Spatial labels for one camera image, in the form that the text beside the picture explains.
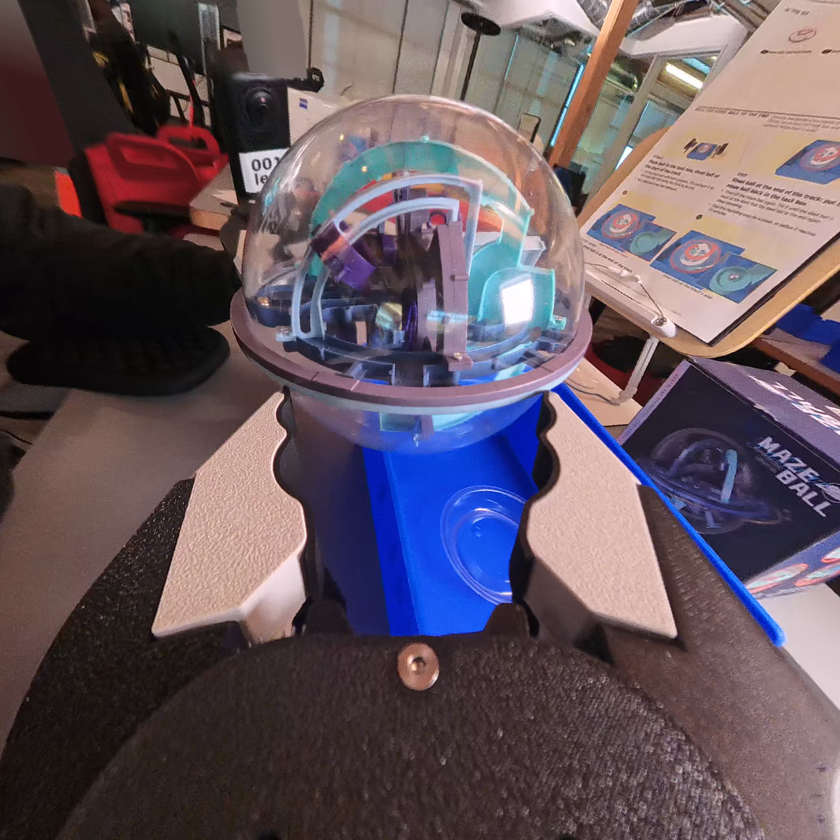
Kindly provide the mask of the clear plastic maze ball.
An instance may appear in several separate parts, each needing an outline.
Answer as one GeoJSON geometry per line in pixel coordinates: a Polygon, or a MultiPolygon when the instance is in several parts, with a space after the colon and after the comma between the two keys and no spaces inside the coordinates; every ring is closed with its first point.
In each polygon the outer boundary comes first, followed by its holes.
{"type": "Polygon", "coordinates": [[[460,101],[361,101],[313,126],[261,189],[242,269],[241,350],[295,408],[384,452],[500,432],[592,340],[560,180],[460,101]]]}

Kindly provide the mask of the person's left forearm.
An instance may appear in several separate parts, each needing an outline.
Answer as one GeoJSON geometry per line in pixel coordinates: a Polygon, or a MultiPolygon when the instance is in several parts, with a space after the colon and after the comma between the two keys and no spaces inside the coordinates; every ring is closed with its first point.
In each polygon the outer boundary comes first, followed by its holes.
{"type": "Polygon", "coordinates": [[[240,289],[222,250],[125,234],[1,190],[1,328],[22,340],[6,371],[21,385],[120,396],[191,391],[224,365],[240,289]]]}

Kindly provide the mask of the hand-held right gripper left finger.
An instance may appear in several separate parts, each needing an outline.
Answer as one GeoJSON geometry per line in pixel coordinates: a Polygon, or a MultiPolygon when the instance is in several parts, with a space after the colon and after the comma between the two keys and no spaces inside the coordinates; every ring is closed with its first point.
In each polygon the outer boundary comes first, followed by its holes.
{"type": "Polygon", "coordinates": [[[275,475],[287,442],[272,395],[198,469],[153,620],[174,637],[233,623],[247,640],[292,634],[307,594],[302,504],[275,475]]]}

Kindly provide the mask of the dark blue cardboard box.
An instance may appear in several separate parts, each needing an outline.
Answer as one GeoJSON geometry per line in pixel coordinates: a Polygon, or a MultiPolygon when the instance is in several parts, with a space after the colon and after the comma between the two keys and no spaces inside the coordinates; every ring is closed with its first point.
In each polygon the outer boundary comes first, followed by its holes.
{"type": "Polygon", "coordinates": [[[839,575],[839,409],[777,371],[681,363],[618,439],[758,599],[839,575]]]}

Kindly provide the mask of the blue plastic bin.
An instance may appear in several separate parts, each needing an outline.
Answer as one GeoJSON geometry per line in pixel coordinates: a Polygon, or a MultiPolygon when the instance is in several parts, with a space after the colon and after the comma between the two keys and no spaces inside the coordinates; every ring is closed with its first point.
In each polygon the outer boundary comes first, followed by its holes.
{"type": "Polygon", "coordinates": [[[327,571],[362,634],[476,633],[498,605],[462,582],[440,538],[445,503],[457,491],[498,487],[526,503],[537,487],[541,399],[506,428],[462,448],[400,455],[354,446],[346,477],[328,467],[331,501],[317,498],[327,571]]]}

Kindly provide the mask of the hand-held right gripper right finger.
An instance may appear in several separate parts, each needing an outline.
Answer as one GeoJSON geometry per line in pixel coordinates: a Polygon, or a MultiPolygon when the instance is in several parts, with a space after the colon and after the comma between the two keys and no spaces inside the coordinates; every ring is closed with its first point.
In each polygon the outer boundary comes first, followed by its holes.
{"type": "Polygon", "coordinates": [[[539,634],[583,640],[614,627],[674,640],[643,486],[559,393],[542,397],[526,503],[526,606],[539,634]]]}

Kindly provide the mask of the instruction sheet on stand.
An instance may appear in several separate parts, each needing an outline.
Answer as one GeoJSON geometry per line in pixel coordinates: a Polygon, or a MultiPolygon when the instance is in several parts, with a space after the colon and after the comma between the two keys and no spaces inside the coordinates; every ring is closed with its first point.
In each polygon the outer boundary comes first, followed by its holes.
{"type": "Polygon", "coordinates": [[[647,339],[627,383],[616,396],[588,392],[579,385],[575,385],[574,389],[579,394],[601,399],[614,406],[637,400],[639,385],[660,344],[685,356],[703,359],[717,359],[739,351],[759,340],[783,315],[826,284],[838,272],[838,267],[839,244],[835,240],[784,285],[775,288],[771,297],[736,325],[727,336],[709,345],[676,327],[647,298],[635,296],[631,289],[645,290],[635,274],[623,274],[615,266],[602,267],[586,263],[584,280],[589,298],[599,301],[602,309],[612,309],[644,330],[647,339]]]}

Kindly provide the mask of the printed instruction sheet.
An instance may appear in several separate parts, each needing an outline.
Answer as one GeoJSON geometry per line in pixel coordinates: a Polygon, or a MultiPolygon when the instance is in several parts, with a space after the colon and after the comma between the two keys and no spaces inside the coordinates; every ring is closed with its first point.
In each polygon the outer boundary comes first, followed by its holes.
{"type": "Polygon", "coordinates": [[[839,5],[779,2],[582,228],[591,293],[714,344],[838,239],[839,5]]]}

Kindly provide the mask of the red chair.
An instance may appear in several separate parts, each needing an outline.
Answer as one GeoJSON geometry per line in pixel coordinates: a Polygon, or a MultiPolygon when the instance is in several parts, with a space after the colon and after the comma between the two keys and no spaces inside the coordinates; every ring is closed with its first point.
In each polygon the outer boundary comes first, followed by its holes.
{"type": "Polygon", "coordinates": [[[213,135],[171,125],[156,136],[111,132],[57,177],[59,206],[126,234],[212,235],[192,223],[192,200],[227,165],[213,135]]]}

